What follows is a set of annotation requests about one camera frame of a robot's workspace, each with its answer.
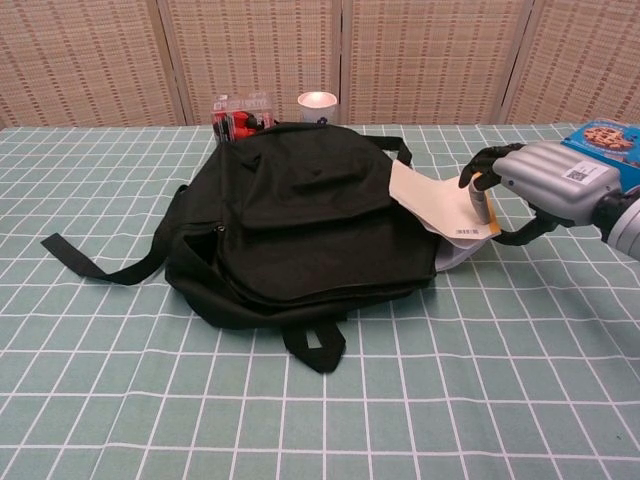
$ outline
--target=woven room divider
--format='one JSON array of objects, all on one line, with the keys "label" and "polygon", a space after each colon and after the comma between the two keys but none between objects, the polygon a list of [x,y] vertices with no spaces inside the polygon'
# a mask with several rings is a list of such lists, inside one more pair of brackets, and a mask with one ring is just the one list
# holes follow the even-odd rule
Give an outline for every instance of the woven room divider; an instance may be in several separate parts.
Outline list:
[{"label": "woven room divider", "polygon": [[340,0],[158,0],[181,95],[196,124],[213,98],[263,90],[280,120],[298,120],[297,96],[337,93]]},{"label": "woven room divider", "polygon": [[546,0],[533,15],[499,120],[637,123],[640,2]]},{"label": "woven room divider", "polygon": [[490,123],[531,0],[345,0],[343,119]]},{"label": "woven room divider", "polygon": [[0,3],[0,118],[18,125],[184,124],[149,0]]}]

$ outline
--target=green checkered tablecloth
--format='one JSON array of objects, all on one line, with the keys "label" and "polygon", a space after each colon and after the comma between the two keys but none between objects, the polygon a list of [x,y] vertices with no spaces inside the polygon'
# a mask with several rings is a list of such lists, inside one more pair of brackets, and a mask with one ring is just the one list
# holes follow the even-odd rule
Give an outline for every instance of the green checkered tablecloth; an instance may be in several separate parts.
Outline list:
[{"label": "green checkered tablecloth", "polygon": [[[420,172],[573,125],[354,126]],[[487,243],[401,301],[354,311],[321,376],[277,332],[220,331],[133,263],[211,128],[0,132],[0,479],[640,479],[640,263],[594,228]],[[494,191],[504,227],[530,211]]]}]

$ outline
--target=cookie box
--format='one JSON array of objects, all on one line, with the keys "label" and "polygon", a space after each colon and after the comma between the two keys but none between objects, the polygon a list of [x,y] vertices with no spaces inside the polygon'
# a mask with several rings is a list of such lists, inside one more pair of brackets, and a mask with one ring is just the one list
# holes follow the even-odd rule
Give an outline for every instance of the cookie box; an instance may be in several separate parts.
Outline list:
[{"label": "cookie box", "polygon": [[640,185],[640,125],[595,120],[562,143],[620,170],[624,191]]}]

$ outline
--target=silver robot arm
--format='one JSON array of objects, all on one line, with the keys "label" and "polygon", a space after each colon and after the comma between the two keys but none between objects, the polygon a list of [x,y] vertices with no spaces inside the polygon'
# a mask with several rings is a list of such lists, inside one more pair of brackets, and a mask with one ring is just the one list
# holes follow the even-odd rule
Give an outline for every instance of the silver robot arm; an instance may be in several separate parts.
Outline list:
[{"label": "silver robot arm", "polygon": [[558,225],[595,225],[604,242],[640,260],[640,187],[622,192],[617,168],[558,142],[512,144],[478,152],[460,176],[461,187],[469,183],[470,191],[501,184],[535,211],[497,242],[524,245]]}]

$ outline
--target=shoulder strap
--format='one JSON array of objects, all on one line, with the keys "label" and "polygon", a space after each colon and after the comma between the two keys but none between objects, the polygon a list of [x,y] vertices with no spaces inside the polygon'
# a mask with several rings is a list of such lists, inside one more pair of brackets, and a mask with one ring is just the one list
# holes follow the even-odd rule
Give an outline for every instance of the shoulder strap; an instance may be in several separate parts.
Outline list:
[{"label": "shoulder strap", "polygon": [[44,239],[41,244],[67,268],[81,277],[104,280],[120,285],[134,285],[160,268],[167,258],[173,229],[176,226],[176,204],[180,194],[186,188],[186,185],[182,185],[174,195],[173,200],[171,200],[167,213],[153,235],[149,253],[142,260],[117,272],[105,273],[91,259],[57,233]]},{"label": "shoulder strap", "polygon": [[411,151],[407,147],[407,144],[404,143],[402,137],[384,137],[375,135],[363,135],[363,137],[381,150],[398,152],[398,156],[396,158],[405,165],[409,165],[411,163]]},{"label": "shoulder strap", "polygon": [[[344,315],[334,315],[311,326],[287,326],[282,329],[282,339],[287,350],[302,363],[318,373],[331,373],[338,367],[346,347],[346,340],[337,325],[344,320]],[[320,341],[319,347],[309,346],[308,330],[315,332]]]}]

